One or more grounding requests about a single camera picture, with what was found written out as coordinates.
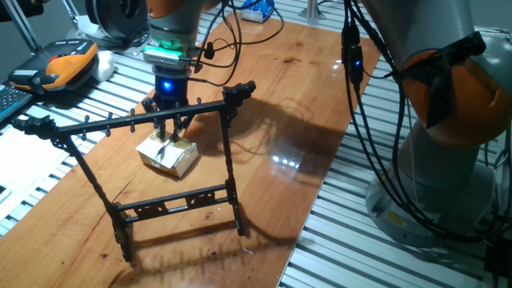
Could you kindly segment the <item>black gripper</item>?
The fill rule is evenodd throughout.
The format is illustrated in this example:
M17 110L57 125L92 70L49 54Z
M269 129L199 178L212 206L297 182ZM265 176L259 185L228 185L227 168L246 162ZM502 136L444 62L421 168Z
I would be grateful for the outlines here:
M187 97L189 73L187 70L154 68L154 74L154 96L153 98L145 98L142 100L142 106L145 112L158 112L158 109L170 110L189 105ZM178 135L182 130L188 127L191 121L191 116L185 116L184 118L176 116L173 119L173 141L178 140ZM160 138L166 136L166 123L164 120L155 119L154 128L158 130L158 136Z

